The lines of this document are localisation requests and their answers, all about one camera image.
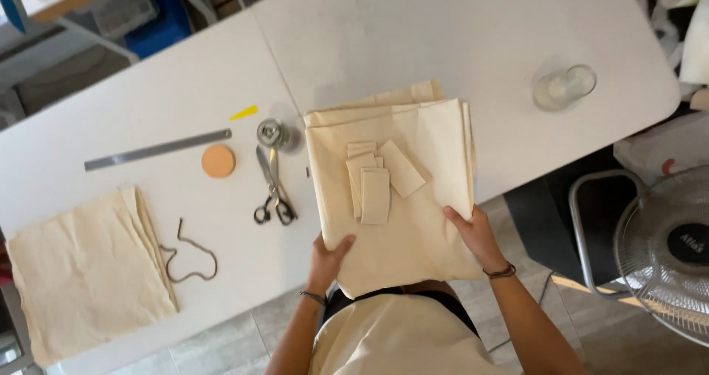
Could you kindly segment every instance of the yellow chalk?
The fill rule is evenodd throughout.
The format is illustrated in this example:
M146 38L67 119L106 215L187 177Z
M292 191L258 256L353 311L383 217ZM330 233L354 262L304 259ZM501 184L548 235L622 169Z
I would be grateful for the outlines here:
M259 111L259 108L256 108L256 105L251 105L251 106L249 106L248 108L246 108L246 109L242 110L241 112L237 113L236 115L231 116L231 117L229 118L229 121L236 120L236 119L241 119L242 117L246 117L246 116L251 116L251 115L253 115L254 113L256 113L256 112L258 112L258 111Z

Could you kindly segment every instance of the cream shirt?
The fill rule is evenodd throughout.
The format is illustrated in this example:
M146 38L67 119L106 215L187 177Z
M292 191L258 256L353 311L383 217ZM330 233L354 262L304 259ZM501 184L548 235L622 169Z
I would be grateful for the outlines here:
M342 309L315 338L311 375L509 375L438 301L378 295Z

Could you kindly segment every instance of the fan logo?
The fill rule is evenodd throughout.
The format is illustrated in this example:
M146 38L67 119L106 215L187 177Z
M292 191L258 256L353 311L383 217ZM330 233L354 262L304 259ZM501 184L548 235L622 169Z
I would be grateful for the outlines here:
M694 250L695 252L704 252L704 243L697 242L696 239L689 236L688 234L680 236L679 239L682 239L682 242L686 243L687 246L692 248L692 250Z

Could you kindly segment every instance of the cork coaster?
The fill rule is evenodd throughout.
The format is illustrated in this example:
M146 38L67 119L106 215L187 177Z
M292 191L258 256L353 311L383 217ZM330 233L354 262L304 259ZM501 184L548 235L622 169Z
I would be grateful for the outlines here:
M234 171L234 153L225 145L212 145L202 155L202 169L214 178L224 178Z

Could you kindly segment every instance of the person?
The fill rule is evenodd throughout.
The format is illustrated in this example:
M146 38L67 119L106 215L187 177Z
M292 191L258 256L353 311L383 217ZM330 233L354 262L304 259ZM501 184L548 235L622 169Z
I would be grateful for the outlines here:
M524 374L586 374L569 343L514 274L487 214L474 207L466 221L451 207L445 207L444 213L491 278ZM355 236L349 235L329 252L322 234L314 241L308 281L266 374L512 373L493 364L445 282L426 280L354 300L335 290L325 302L325 293L353 243ZM318 332L321 320L325 322Z

